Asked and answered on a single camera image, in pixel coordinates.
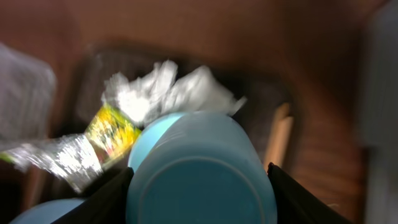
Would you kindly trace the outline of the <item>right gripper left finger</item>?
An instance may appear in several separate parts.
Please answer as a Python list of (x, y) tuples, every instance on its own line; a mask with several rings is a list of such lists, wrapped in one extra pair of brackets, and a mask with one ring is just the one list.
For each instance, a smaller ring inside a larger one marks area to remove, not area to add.
[(56, 224), (125, 224), (127, 190), (134, 171), (127, 167)]

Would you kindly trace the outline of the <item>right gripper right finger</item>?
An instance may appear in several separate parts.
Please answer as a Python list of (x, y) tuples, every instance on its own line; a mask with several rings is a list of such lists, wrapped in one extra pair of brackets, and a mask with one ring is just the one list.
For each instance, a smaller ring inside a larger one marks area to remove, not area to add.
[(269, 163), (267, 176), (275, 194), (278, 224), (351, 224), (277, 165)]

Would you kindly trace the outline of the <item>dark blue plate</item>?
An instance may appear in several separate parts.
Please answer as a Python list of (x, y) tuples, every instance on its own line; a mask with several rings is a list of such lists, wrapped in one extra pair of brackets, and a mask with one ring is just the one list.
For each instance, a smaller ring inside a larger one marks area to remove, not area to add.
[(84, 201), (81, 198), (69, 198), (41, 203), (18, 215), (10, 224), (52, 223), (74, 208), (77, 208)]

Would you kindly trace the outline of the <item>light blue cup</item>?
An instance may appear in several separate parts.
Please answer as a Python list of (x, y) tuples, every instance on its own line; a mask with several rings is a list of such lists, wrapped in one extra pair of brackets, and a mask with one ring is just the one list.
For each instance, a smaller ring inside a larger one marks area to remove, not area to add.
[(126, 222), (272, 224), (277, 205), (244, 129), (224, 114), (185, 113), (134, 172)]

